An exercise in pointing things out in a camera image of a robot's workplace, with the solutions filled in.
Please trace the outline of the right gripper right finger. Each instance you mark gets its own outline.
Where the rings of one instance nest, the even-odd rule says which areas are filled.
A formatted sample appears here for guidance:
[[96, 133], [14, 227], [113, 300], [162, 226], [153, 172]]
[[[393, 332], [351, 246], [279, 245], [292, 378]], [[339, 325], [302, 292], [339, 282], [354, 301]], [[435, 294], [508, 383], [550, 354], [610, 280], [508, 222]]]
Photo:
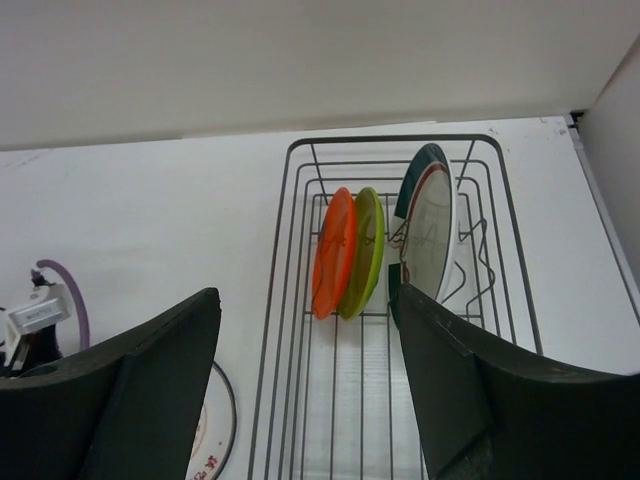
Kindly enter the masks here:
[[639, 378], [516, 346], [412, 285], [394, 295], [432, 479], [635, 479]]

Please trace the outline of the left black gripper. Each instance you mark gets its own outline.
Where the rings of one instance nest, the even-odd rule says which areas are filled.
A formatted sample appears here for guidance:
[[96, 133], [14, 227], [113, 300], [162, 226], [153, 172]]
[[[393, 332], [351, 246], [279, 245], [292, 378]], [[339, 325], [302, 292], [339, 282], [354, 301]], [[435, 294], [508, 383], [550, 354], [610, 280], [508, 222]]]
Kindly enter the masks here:
[[49, 326], [36, 333], [22, 337], [13, 353], [1, 352], [1, 376], [18, 377], [38, 366], [62, 358], [56, 327]]

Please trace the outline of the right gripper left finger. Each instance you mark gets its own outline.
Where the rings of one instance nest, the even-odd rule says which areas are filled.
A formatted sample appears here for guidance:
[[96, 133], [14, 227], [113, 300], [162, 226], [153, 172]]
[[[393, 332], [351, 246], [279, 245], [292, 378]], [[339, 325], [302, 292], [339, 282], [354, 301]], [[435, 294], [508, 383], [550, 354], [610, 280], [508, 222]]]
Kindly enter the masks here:
[[183, 479], [221, 324], [205, 288], [82, 352], [1, 381], [4, 479]]

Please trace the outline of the white plate orange sunburst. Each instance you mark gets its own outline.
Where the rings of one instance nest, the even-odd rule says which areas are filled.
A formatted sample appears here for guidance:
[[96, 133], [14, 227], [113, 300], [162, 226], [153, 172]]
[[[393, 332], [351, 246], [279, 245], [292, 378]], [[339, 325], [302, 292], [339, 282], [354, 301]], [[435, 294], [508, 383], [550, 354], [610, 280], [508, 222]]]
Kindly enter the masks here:
[[232, 451], [237, 431], [235, 393], [221, 367], [214, 362], [196, 434], [187, 479], [217, 479]]

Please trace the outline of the white plate teal rim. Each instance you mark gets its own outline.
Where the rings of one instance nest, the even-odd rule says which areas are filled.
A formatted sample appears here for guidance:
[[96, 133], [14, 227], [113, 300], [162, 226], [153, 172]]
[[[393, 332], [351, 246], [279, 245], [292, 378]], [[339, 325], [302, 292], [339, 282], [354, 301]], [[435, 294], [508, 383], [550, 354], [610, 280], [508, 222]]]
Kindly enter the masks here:
[[430, 298], [445, 298], [454, 268], [457, 188], [451, 163], [435, 143], [422, 146], [401, 183], [387, 253], [389, 309], [400, 324], [397, 291], [409, 283]]

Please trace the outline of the green plastic plate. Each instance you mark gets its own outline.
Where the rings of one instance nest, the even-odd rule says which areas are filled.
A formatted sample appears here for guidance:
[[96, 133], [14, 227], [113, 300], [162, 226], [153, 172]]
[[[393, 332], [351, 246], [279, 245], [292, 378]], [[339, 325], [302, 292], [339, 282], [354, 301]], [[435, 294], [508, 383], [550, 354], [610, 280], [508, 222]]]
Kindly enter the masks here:
[[385, 228], [384, 213], [378, 193], [363, 188], [355, 198], [357, 236], [354, 262], [348, 285], [338, 306], [344, 320], [360, 315], [371, 298], [382, 266]]

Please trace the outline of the orange plastic plate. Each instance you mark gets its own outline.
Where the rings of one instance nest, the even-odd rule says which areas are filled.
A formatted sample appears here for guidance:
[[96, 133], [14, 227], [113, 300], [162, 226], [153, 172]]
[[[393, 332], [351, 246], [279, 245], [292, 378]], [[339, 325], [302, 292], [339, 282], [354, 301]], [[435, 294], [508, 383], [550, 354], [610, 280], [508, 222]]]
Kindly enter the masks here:
[[329, 202], [312, 277], [312, 313], [326, 319], [340, 303], [353, 268], [357, 236], [355, 201], [340, 187]]

